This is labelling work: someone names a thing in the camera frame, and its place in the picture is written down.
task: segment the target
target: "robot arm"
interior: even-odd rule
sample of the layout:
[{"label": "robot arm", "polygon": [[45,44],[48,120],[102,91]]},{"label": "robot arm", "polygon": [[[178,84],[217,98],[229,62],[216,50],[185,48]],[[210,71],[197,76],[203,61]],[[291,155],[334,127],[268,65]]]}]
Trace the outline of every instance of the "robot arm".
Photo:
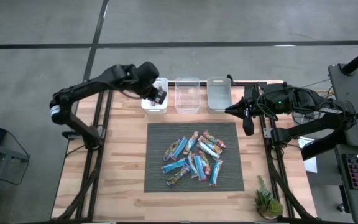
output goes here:
[{"label": "robot arm", "polygon": [[158,76],[157,68],[150,62],[143,63],[139,68],[135,65],[115,65],[96,78],[55,93],[49,104],[52,121],[71,127],[82,135],[85,148],[95,149],[101,144],[98,130],[95,126],[87,126],[71,112],[73,103],[104,90],[128,90],[140,98],[161,104],[167,92],[153,86]]},{"label": "robot arm", "polygon": [[275,146],[283,147],[297,136],[323,129],[349,129],[356,123],[355,111],[350,102],[326,99],[313,90],[292,87],[287,83],[260,83],[259,87],[263,90],[261,95],[255,85],[245,86],[244,97],[225,110],[225,113],[243,119],[242,127],[246,135],[254,134],[254,116],[265,115],[276,121],[276,114],[309,114],[314,111],[324,113],[321,119],[293,128],[268,130],[265,135],[272,138]]}]

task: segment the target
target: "wooden tabletop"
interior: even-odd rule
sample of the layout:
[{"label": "wooden tabletop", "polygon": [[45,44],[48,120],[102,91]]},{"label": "wooden tabletop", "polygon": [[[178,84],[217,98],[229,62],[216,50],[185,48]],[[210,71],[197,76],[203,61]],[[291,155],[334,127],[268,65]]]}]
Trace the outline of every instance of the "wooden tabletop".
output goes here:
[{"label": "wooden tabletop", "polygon": [[[268,187],[271,186],[259,118],[254,119],[255,134],[246,136],[241,119],[228,114],[208,113],[205,87],[201,87],[201,108],[198,114],[177,114],[174,107],[175,91],[172,89],[169,92],[167,113],[155,115],[145,114],[140,100],[114,92],[94,221],[263,221],[254,206],[255,191],[259,188],[257,176],[261,175]],[[232,102],[238,102],[243,92],[244,87],[232,87]],[[91,124],[93,120],[97,98],[97,95],[93,95],[79,102],[77,116],[86,124]],[[291,116],[278,117],[278,127],[293,126]],[[236,123],[245,191],[144,193],[147,124],[208,122]],[[80,140],[74,140],[68,151],[82,144]],[[78,193],[85,158],[86,149],[80,149],[67,157],[52,217],[59,216]],[[302,206],[316,216],[300,150],[291,146],[285,148],[284,163],[290,189]],[[285,208],[282,191],[279,194]]]}]

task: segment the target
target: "succulent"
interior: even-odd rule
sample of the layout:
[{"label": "succulent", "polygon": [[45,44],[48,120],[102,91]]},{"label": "succulent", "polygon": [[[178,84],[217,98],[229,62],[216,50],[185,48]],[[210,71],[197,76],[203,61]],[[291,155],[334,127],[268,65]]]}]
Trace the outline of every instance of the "succulent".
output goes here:
[{"label": "succulent", "polygon": [[283,213],[283,205],[273,198],[273,194],[266,189],[264,180],[258,175],[260,189],[256,190],[255,206],[260,214],[268,213],[278,216]]}]

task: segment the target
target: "gray floor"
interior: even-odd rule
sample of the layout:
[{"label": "gray floor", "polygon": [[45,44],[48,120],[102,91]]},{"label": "gray floor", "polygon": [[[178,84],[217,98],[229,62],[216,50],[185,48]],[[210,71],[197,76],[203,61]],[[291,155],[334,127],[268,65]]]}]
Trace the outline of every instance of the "gray floor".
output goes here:
[{"label": "gray floor", "polygon": [[[101,5],[102,0],[0,0],[0,44],[90,44]],[[104,43],[293,40],[358,40],[358,0],[110,0],[100,38]],[[60,135],[66,128],[51,122],[48,104],[53,93],[81,81],[89,51],[0,50],[0,126],[32,155],[22,185],[4,186],[0,223],[50,218],[67,141]],[[328,65],[357,54],[358,45],[99,49],[91,76],[116,63],[148,60],[169,79],[230,73],[238,80],[282,79],[303,86],[327,78]],[[329,87],[325,82],[312,89]],[[312,184],[312,193],[319,217],[351,221],[335,209],[341,200],[337,187]]]}]

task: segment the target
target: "white plastic bin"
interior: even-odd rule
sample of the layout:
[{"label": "white plastic bin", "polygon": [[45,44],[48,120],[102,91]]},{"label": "white plastic bin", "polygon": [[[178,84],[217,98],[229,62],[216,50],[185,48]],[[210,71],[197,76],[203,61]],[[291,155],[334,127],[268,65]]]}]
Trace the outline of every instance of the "white plastic bin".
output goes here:
[{"label": "white plastic bin", "polygon": [[168,99],[169,99],[169,87],[168,80],[166,78],[157,78],[153,83],[153,86],[156,88],[162,88],[162,90],[167,92],[164,102],[160,104],[152,105],[150,100],[142,99],[142,108],[148,114],[164,114],[168,110]]},{"label": "white plastic bin", "polygon": [[175,109],[180,114],[196,114],[201,106],[200,80],[177,78],[175,80]]},{"label": "white plastic bin", "polygon": [[232,105],[231,80],[229,78],[209,78],[206,80],[208,112],[224,113]]}]

